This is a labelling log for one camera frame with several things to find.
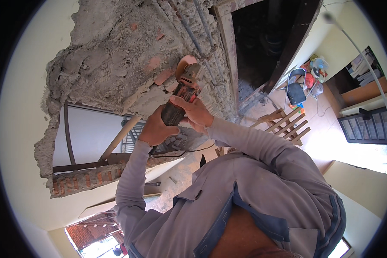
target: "long-sleeve shirt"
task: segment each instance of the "long-sleeve shirt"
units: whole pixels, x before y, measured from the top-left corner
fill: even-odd
[[[116,192],[117,221],[130,257],[207,257],[233,204],[280,248],[327,257],[342,238],[346,213],[312,159],[271,133],[215,118],[211,139],[232,146],[192,174],[192,185],[166,213],[145,211],[145,164],[151,147],[137,141]]]

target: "door frame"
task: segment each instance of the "door frame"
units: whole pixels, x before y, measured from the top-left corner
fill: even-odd
[[[235,97],[237,111],[239,106],[238,63],[237,47],[235,43],[235,33],[233,29],[231,13],[237,11],[240,8],[244,8],[248,5],[252,5],[261,1],[264,0],[227,0],[214,5],[218,25],[221,30],[222,43],[224,44],[228,59],[232,92]],[[251,95],[249,95],[244,101],[248,100],[252,95],[260,90],[263,90],[264,93],[269,94],[275,88],[279,80],[286,75],[291,62],[294,60],[299,49],[302,47],[314,21],[317,19],[322,3],[323,0],[301,1],[293,29],[289,35],[289,39],[287,40],[277,66],[271,75],[271,78],[266,83],[259,86],[258,89],[251,93]]]

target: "hand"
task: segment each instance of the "hand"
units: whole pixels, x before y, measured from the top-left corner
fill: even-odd
[[[153,114],[148,117],[145,126],[141,134],[139,135],[139,140],[149,143],[150,146],[160,145],[165,139],[170,135],[177,135],[179,133],[179,128],[177,126],[166,126],[160,113],[162,112],[165,105],[159,106]]]
[[[209,113],[199,98],[189,103],[181,97],[171,96],[170,101],[185,110],[187,117],[184,117],[181,122],[189,123],[195,131],[208,135],[205,127],[210,127],[215,117]]]

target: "grinding disc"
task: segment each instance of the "grinding disc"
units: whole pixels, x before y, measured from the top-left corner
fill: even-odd
[[[187,54],[186,56],[184,56],[180,61],[179,61],[179,64],[178,66],[176,67],[176,71],[175,71],[175,77],[176,77],[176,80],[179,81],[179,78],[181,77],[181,75],[184,73],[185,71],[185,68],[188,66],[188,65],[192,65],[192,64],[196,64],[198,61],[196,60],[196,58],[191,55],[191,54]]]

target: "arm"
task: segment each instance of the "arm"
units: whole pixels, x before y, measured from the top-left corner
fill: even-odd
[[[159,106],[149,116],[139,139],[130,155],[129,162],[120,176],[116,189],[117,221],[121,225],[126,239],[130,237],[138,222],[145,216],[146,203],[143,199],[145,187],[145,167],[152,146],[159,145],[168,136],[179,133],[176,126],[165,126],[160,118],[164,105]]]
[[[199,99],[188,103],[172,96],[170,100],[186,111],[188,117],[184,121],[195,130],[264,162],[280,177],[299,184],[312,194],[335,195],[310,156],[290,141],[265,131],[214,118]]]

